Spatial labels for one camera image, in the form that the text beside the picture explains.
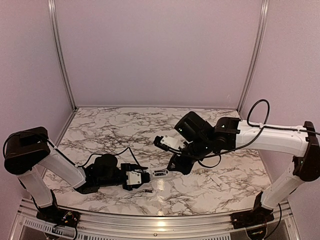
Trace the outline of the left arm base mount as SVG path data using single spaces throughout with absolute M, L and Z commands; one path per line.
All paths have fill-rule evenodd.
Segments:
M 57 226 L 67 226 L 75 228 L 80 219 L 80 213 L 74 210 L 67 210 L 51 205 L 39 208 L 36 217 L 40 220 L 53 223 Z

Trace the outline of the white remote control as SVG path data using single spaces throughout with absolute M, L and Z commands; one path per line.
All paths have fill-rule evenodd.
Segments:
M 149 173 L 151 180 L 171 178 L 173 176 L 173 172 L 169 171 L 166 168 L 165 169 L 148 168 L 146 172 Z

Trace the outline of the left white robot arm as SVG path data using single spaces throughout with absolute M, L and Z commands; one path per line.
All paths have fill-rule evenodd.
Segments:
M 63 219 L 63 211 L 58 207 L 53 190 L 44 183 L 37 166 L 50 170 L 82 195 L 112 186 L 122 186 L 124 190 L 131 191 L 151 180 L 146 167 L 119 164 L 114 154 L 99 154 L 87 167 L 77 165 L 50 141 L 47 129 L 42 126 L 9 135 L 3 144 L 2 154 L 4 168 L 17 176 L 38 211 L 53 223 Z

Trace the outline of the white battery cover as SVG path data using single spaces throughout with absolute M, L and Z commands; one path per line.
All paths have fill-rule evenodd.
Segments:
M 212 179 L 212 181 L 214 181 L 218 186 L 221 186 L 223 183 L 222 181 L 215 175 L 210 177 Z

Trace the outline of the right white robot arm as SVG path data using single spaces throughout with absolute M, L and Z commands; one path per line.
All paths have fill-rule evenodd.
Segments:
M 300 185 L 320 177 L 320 145 L 310 121 L 298 126 L 279 126 L 222 117 L 215 126 L 211 126 L 191 111 L 174 128 L 186 142 L 169 136 L 160 142 L 174 152 L 168 170 L 184 175 L 191 172 L 196 161 L 202 161 L 209 154 L 221 156 L 251 149 L 293 156 L 284 173 L 256 197 L 255 207 L 247 214 L 252 224 L 260 223 L 267 216 L 267 211 L 272 211 Z

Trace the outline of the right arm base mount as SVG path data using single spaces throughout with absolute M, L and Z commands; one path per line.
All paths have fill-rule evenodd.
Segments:
M 254 206 L 250 210 L 235 212 L 231 214 L 231 223 L 234 229 L 247 228 L 273 221 L 273 210 L 262 207 L 261 191 L 255 198 Z

